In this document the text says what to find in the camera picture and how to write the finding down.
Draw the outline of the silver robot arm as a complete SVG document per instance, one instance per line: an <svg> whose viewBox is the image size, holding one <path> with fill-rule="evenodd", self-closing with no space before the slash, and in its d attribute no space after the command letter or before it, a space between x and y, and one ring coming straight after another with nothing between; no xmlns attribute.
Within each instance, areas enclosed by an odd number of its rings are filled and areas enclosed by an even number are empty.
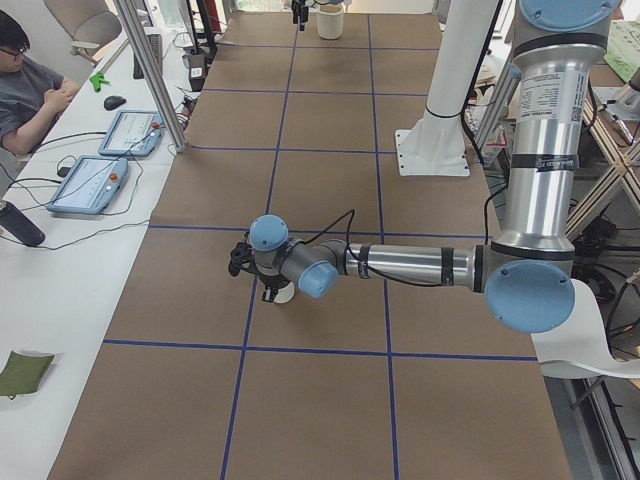
<svg viewBox="0 0 640 480"><path fill-rule="evenodd" d="M278 216L256 219L232 255L232 274L264 284L265 301L290 286L324 296L341 275L422 288L465 286L484 295L511 329L541 333L563 324L576 302L573 244L565 229L578 166L591 67L605 54L613 1L520 1L512 63L520 81L506 217L500 233L468 251L321 244L292 236Z"/></svg>

